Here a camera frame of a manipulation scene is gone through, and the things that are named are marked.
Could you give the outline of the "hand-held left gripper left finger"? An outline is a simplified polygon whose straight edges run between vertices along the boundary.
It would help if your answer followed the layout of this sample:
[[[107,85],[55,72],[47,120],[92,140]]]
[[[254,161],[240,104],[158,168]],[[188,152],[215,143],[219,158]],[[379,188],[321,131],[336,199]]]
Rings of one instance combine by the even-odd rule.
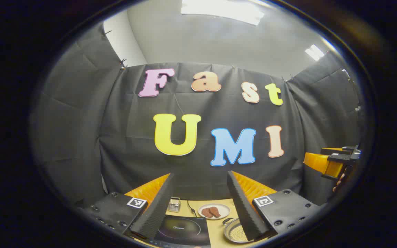
[[[175,174],[102,176],[105,188],[99,195],[77,201],[79,213],[113,239],[153,239],[174,194]]]

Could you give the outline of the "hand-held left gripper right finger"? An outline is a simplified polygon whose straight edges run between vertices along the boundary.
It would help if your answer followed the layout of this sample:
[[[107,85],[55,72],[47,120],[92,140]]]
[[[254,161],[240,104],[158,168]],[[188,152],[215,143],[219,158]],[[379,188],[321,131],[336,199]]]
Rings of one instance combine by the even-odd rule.
[[[324,208],[290,189],[276,191],[231,170],[227,173],[227,188],[249,240],[286,233]]]

